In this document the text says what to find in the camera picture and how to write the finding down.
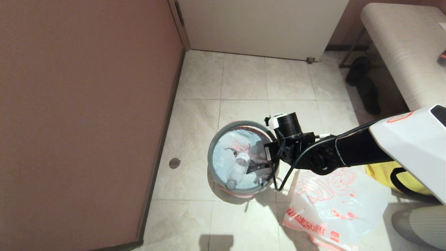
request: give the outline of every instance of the plastic bottle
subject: plastic bottle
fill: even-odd
[[[241,152],[235,158],[235,163],[230,169],[230,173],[227,178],[226,188],[234,190],[237,184],[240,184],[243,176],[248,170],[249,162],[251,159],[247,153]]]

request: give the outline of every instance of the plastic bag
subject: plastic bag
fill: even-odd
[[[250,158],[250,167],[257,166],[258,170],[244,174],[236,188],[253,188],[265,182],[272,172],[263,145],[270,141],[265,136],[246,129],[232,130],[224,134],[213,152],[214,169],[218,177],[226,183],[229,175],[233,172],[236,156],[247,153]]]
[[[326,176],[301,170],[283,225],[310,234],[330,250],[358,250],[359,237],[379,224],[390,188],[344,167]]]

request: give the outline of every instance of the door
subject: door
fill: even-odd
[[[178,0],[190,46],[318,61],[348,0]]]

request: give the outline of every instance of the floor drain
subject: floor drain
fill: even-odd
[[[179,160],[177,158],[173,158],[169,161],[169,167],[171,169],[175,169],[180,166],[180,163],[181,163],[181,160]]]

